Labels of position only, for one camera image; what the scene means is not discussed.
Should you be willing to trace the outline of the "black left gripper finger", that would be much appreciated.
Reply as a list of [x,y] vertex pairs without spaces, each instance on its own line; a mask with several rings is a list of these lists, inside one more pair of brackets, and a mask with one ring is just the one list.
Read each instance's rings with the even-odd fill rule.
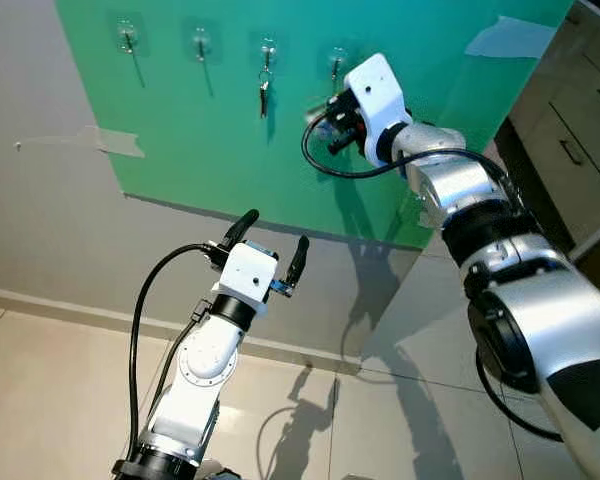
[[253,227],[253,224],[259,218],[259,211],[256,209],[250,209],[245,212],[244,215],[235,223],[233,223],[230,229],[224,233],[223,237],[223,248],[224,250],[231,250],[237,243],[242,242],[245,234],[249,232],[249,229]]
[[283,292],[294,293],[297,283],[300,282],[306,266],[306,255],[310,247],[310,239],[301,236],[297,241],[294,256],[288,265],[285,278],[283,278]]

